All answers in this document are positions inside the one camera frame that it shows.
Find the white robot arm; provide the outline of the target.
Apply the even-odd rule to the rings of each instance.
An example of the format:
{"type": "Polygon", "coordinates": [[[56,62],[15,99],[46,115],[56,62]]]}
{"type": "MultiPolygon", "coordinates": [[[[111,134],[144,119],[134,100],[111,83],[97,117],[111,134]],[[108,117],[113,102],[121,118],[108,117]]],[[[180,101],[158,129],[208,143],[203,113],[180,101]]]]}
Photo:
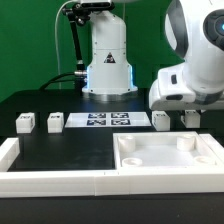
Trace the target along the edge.
{"type": "MultiPolygon", "coordinates": [[[[92,62],[82,92],[102,101],[137,91],[126,59],[126,25],[110,12],[112,3],[81,0],[92,22],[92,62]]],[[[224,108],[224,0],[172,0],[164,28],[168,43],[184,62],[158,71],[149,108],[224,108]]]]}

